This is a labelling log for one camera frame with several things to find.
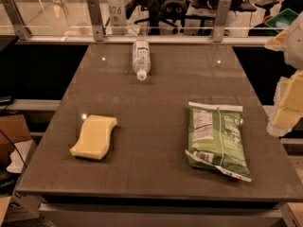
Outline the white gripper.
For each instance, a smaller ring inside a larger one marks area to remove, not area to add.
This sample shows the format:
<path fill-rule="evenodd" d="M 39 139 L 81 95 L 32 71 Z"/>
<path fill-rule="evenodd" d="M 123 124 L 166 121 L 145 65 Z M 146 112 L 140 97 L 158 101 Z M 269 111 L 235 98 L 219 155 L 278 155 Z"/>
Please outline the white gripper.
<path fill-rule="evenodd" d="M 284 60 L 296 69 L 303 69 L 303 12 L 284 29 L 268 40 L 264 47 L 273 51 L 284 49 Z M 281 77 L 276 85 L 274 107 L 267 131 L 275 137 L 290 132 L 303 117 L 303 70 L 289 78 Z"/>

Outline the white numbered robot base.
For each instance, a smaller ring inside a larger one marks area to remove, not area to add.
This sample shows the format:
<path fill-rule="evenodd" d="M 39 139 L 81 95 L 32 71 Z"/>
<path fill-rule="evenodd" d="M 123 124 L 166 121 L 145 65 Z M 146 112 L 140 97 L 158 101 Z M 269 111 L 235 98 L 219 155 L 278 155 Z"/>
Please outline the white numbered robot base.
<path fill-rule="evenodd" d="M 124 0 L 107 0 L 109 11 L 109 25 L 107 32 L 115 36 L 136 36 L 140 29 L 128 26 Z"/>

